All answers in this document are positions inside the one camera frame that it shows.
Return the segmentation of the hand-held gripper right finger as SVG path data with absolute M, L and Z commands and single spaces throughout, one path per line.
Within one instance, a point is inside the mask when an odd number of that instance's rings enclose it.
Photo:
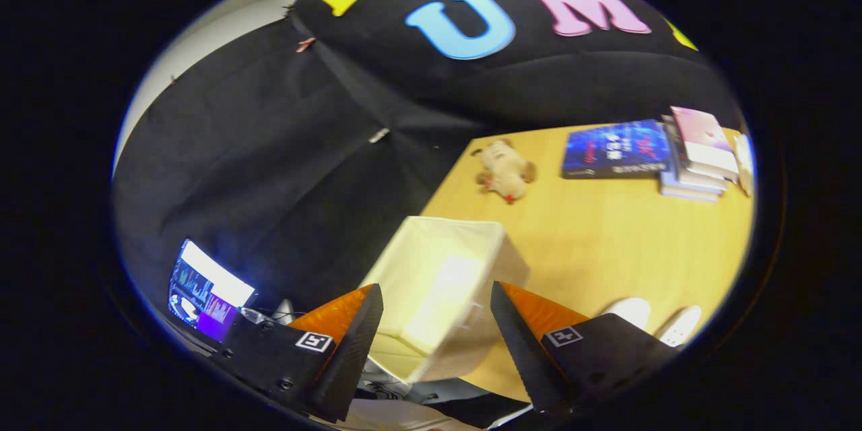
M 533 408 L 544 415 L 581 416 L 678 355 L 619 315 L 585 317 L 507 281 L 494 281 L 490 308 Z

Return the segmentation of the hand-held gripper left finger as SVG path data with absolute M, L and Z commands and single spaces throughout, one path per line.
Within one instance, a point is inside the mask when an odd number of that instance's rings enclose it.
M 287 325 L 240 317 L 212 362 L 278 407 L 342 421 L 383 312 L 380 285 L 368 284 Z

